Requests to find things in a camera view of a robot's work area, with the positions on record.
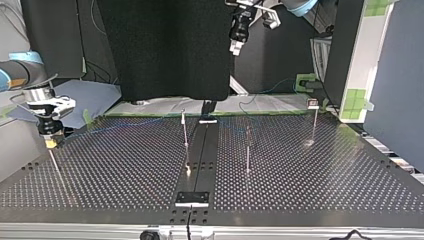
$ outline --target black curtain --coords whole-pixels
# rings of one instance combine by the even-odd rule
[[[98,0],[124,100],[224,100],[232,9],[211,0]]]

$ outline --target green tape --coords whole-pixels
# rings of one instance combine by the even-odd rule
[[[93,122],[93,119],[91,118],[90,113],[88,112],[88,109],[84,109],[82,113],[82,117],[84,118],[85,124],[89,125]]]
[[[390,0],[368,0],[365,9],[365,17],[384,16]]]
[[[305,87],[300,86],[300,81],[314,82],[315,80],[316,80],[315,73],[297,74],[297,76],[296,76],[296,92],[314,92],[313,89],[306,89]]]
[[[9,114],[15,107],[4,107],[0,111],[0,118],[7,118],[7,114]]]
[[[364,89],[348,89],[342,110],[342,119],[359,119],[365,107]]]
[[[247,115],[303,115],[307,110],[293,110],[293,111],[246,111]],[[212,116],[243,116],[244,112],[213,112]],[[181,117],[181,113],[171,114],[148,114],[148,113],[111,113],[108,117]],[[198,117],[200,114],[186,113],[187,117]]]

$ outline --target blue cable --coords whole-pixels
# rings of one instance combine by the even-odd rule
[[[251,104],[255,99],[256,99],[256,97],[259,95],[259,94],[265,94],[265,93],[270,93],[270,92],[272,92],[272,91],[274,91],[281,83],[283,83],[283,82],[285,82],[285,81],[287,81],[287,80],[295,80],[295,79],[293,79],[293,78],[285,78],[285,79],[283,79],[283,80],[281,80],[281,81],[279,81],[277,84],[275,84],[271,89],[269,89],[269,90],[265,90],[265,91],[262,91],[262,92],[259,92],[258,94],[256,94],[253,98],[252,98],[252,100],[250,100],[249,102],[239,102],[239,108],[240,108],[240,110],[246,115],[246,117],[248,117],[249,119],[252,119],[252,120],[254,120],[255,122],[256,122],[256,124],[260,124],[260,122],[259,122],[259,120],[258,119],[256,119],[256,118],[253,118],[253,117],[251,117],[250,116],[250,114],[248,113],[248,112],[246,112],[244,109],[243,109],[243,107],[241,106],[241,105],[249,105],[249,104]],[[238,131],[238,132],[243,132],[243,133],[245,133],[246,132],[246,130],[245,129],[243,129],[243,131],[240,131],[240,130],[236,130],[236,131]]]
[[[286,79],[284,79],[284,80],[281,80],[281,81],[280,81],[280,82],[278,82],[276,85],[274,85],[274,87],[272,87],[271,89],[269,89],[269,90],[265,90],[265,91],[262,91],[262,92],[260,92],[260,93],[258,93],[258,94],[264,94],[264,93],[272,92],[272,91],[273,91],[275,88],[277,88],[277,87],[278,87],[281,83],[283,83],[283,82],[285,82],[285,81],[287,81],[287,80],[290,80],[290,79],[293,79],[293,78],[286,78]],[[258,94],[256,94],[256,95],[252,98],[252,100],[250,100],[249,102],[239,102],[239,107],[240,107],[240,109],[243,111],[243,113],[244,113],[247,117],[249,117],[250,119],[254,120],[256,123],[258,123],[258,124],[259,124],[259,121],[258,121],[257,119],[255,119],[255,118],[250,117],[249,113],[248,113],[248,112],[246,112],[246,111],[242,108],[242,106],[241,106],[242,104],[244,104],[244,105],[248,105],[248,104],[252,103],[252,102],[255,100],[255,98],[258,96]],[[85,132],[85,133],[81,133],[81,134],[72,134],[71,136],[68,136],[66,139],[71,139],[71,138],[75,138],[75,137],[80,137],[80,136],[84,136],[84,135],[87,135],[87,134],[96,134],[96,133],[101,133],[101,132],[105,132],[105,131],[109,131],[109,130],[113,130],[113,129],[121,128],[121,127],[143,126],[143,125],[146,125],[146,124],[150,124],[150,123],[155,123],[155,122],[162,121],[162,120],[163,120],[163,119],[165,119],[166,117],[170,117],[170,115],[171,115],[171,114],[167,114],[167,115],[164,115],[164,116],[162,116],[162,117],[160,117],[160,118],[152,119],[152,120],[150,120],[150,121],[142,122],[142,123],[123,123],[123,124],[118,124],[118,125],[116,125],[116,126],[107,127],[107,128],[100,128],[100,129],[96,129],[96,130],[89,131],[89,132]],[[227,128],[231,128],[231,129],[235,130],[235,131],[236,131],[236,132],[238,132],[238,133],[246,133],[246,130],[245,130],[244,128],[236,128],[236,127],[230,126],[228,123],[225,123],[225,121],[224,121],[224,120],[221,120],[221,119],[219,119],[218,121],[219,121],[220,123],[223,123],[223,125],[224,125],[225,127],[227,127]]]
[[[87,134],[96,134],[96,133],[101,133],[101,132],[105,132],[105,131],[109,131],[112,129],[116,129],[116,128],[121,128],[121,127],[130,127],[130,126],[143,126],[149,123],[154,123],[154,122],[158,122],[163,120],[164,118],[166,118],[167,116],[169,116],[170,114],[167,114],[163,117],[160,118],[156,118],[147,122],[142,122],[142,123],[122,123],[122,124],[118,124],[116,126],[112,126],[112,127],[108,127],[108,128],[100,128],[100,129],[96,129],[94,131],[89,131],[89,132],[85,132],[85,133],[81,133],[81,134],[73,134],[71,136],[68,136],[66,139],[70,139],[70,138],[74,138],[74,137],[80,137],[80,136],[84,136]]]

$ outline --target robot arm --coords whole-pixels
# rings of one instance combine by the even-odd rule
[[[75,108],[75,100],[56,96],[49,87],[44,64],[36,52],[12,53],[0,62],[0,92],[23,90],[30,111],[38,119],[38,132],[47,148],[57,147],[65,138],[63,117]]]
[[[249,39],[249,26],[254,21],[256,13],[262,11],[264,26],[274,29],[280,26],[281,22],[275,10],[263,7],[261,4],[266,0],[226,0],[227,5],[237,6],[233,14],[233,26],[230,30],[230,52],[238,56],[241,48]],[[297,17],[302,17],[311,10],[318,0],[279,0],[287,10]]]

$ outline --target optical breadboard table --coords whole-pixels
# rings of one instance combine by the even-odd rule
[[[217,120],[187,151],[180,118],[105,118],[0,183],[0,222],[424,229],[424,186],[334,117]]]

